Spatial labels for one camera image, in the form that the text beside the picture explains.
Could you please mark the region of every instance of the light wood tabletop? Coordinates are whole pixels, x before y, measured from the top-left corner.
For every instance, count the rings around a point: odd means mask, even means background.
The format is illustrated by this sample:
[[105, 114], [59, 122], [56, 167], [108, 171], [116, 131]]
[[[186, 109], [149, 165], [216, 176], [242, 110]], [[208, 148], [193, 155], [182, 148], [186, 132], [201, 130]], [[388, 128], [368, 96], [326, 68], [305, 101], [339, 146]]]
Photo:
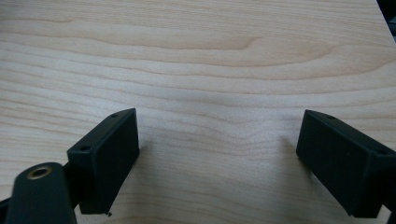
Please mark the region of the light wood tabletop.
[[79, 223], [386, 223], [298, 160], [306, 109], [396, 148], [396, 48], [375, 0], [0, 2], [0, 199], [135, 107], [141, 154]]

